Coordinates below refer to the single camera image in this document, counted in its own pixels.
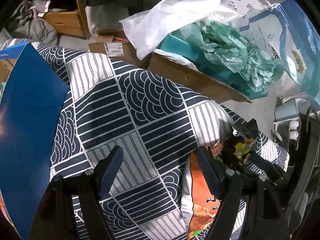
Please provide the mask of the orange green rice cracker bag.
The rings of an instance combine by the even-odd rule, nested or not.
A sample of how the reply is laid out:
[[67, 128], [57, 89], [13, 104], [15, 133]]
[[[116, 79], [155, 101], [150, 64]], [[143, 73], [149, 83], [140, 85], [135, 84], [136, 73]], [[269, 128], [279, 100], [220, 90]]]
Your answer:
[[211, 194], [204, 175], [192, 152], [185, 166], [180, 211], [187, 231], [187, 239], [200, 238], [211, 226], [220, 201]]

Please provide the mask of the wooden louvered cabinet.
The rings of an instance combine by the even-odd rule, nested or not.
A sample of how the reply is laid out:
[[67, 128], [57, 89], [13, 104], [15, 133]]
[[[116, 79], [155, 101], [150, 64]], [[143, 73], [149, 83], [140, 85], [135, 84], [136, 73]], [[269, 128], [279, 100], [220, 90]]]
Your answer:
[[49, 1], [48, 11], [44, 13], [43, 18], [50, 23], [58, 33], [86, 40], [91, 37], [85, 6], [82, 5], [81, 0]]

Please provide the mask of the shoe rack with shoes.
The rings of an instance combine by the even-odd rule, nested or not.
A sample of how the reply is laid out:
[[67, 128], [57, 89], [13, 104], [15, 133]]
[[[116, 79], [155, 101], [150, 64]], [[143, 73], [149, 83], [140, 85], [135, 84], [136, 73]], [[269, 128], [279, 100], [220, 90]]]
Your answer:
[[[318, 103], [311, 99], [297, 99], [300, 99], [300, 102], [298, 103], [299, 115], [296, 118], [278, 122], [276, 122], [274, 119], [273, 128], [271, 130], [271, 135], [274, 142], [285, 148], [287, 151], [289, 150], [289, 146], [291, 143], [297, 146], [300, 139], [302, 128], [302, 120], [300, 119], [300, 115], [306, 114], [309, 107], [313, 107], [319, 115]], [[281, 99], [279, 99], [278, 102], [279, 104], [276, 107], [285, 103], [284, 100]]]

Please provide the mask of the teal box with cardboard flap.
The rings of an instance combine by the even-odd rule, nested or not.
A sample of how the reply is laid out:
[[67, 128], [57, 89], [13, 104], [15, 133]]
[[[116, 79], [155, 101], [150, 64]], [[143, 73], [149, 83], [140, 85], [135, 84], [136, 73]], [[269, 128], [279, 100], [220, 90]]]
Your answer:
[[217, 102], [251, 102], [266, 92], [254, 92], [238, 73], [209, 62], [195, 46], [169, 34], [154, 52], [148, 70], [191, 88]]

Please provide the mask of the blue white plastic bag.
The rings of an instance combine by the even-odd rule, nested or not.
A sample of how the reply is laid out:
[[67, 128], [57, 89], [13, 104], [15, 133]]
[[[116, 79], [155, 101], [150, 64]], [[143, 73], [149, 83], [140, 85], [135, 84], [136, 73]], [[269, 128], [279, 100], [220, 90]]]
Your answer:
[[319, 34], [295, 0], [251, 9], [234, 25], [275, 57], [301, 90], [319, 103]]

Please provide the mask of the grey clothes pile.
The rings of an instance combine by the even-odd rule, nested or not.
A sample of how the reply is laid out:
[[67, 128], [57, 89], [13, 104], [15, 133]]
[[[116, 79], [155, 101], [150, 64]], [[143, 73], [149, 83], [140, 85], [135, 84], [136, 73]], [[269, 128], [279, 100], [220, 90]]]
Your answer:
[[10, 16], [5, 28], [14, 38], [28, 38], [52, 45], [58, 44], [57, 30], [43, 16], [51, 0], [23, 0]]

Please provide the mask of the crumpled green tissue paper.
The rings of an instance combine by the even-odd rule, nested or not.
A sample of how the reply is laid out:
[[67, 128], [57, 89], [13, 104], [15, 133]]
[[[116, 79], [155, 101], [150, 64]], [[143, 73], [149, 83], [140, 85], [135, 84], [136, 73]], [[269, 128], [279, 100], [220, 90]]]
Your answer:
[[233, 26], [218, 21], [200, 20], [171, 33], [199, 49], [209, 61], [199, 70], [212, 76], [219, 67], [238, 74], [253, 92], [267, 92], [282, 74], [280, 62], [242, 36]]

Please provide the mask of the brown cardboard box with label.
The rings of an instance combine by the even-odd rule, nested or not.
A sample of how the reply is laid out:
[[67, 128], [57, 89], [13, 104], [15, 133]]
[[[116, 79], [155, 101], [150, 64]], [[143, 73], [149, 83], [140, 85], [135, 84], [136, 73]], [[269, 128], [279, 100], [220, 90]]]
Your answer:
[[143, 69], [148, 68], [151, 59], [150, 56], [147, 56], [140, 60], [137, 57], [136, 49], [125, 37], [99, 35], [97, 40], [88, 46], [93, 53], [106, 54], [111, 59], [122, 60]]

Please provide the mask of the black yellow noodle snack bag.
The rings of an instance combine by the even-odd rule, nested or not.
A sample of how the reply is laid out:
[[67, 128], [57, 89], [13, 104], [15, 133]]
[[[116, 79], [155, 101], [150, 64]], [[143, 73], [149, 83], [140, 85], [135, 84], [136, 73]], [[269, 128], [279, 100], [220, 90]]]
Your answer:
[[228, 167], [238, 163], [247, 164], [259, 134], [258, 124], [251, 119], [245, 124], [232, 124], [230, 135], [223, 143], [221, 158]]

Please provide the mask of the blue cardboard storage box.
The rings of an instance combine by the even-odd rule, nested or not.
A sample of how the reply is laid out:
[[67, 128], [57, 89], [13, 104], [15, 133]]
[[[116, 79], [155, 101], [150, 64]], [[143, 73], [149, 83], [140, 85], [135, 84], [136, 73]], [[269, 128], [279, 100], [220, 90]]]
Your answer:
[[31, 43], [1, 51], [15, 59], [1, 98], [1, 193], [21, 239], [28, 239], [49, 184], [57, 123], [69, 87]]

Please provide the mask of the blue white patterned tablecloth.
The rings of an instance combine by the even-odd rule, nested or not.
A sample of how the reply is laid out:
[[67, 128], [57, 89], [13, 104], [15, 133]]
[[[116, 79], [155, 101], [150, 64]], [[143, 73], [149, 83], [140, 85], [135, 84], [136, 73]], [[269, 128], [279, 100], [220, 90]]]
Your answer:
[[[109, 194], [99, 200], [114, 239], [187, 239], [180, 205], [185, 166], [206, 147], [242, 179], [242, 197], [230, 239], [290, 239], [280, 193], [288, 153], [259, 131], [253, 152], [278, 165], [284, 179], [248, 176], [225, 165], [223, 143], [234, 112], [190, 88], [105, 54], [41, 42], [31, 43], [69, 87], [56, 127], [49, 184], [28, 239], [89, 239], [84, 223], [84, 173], [107, 158], [114, 146], [123, 162]], [[21, 239], [7, 208], [1, 237]]]

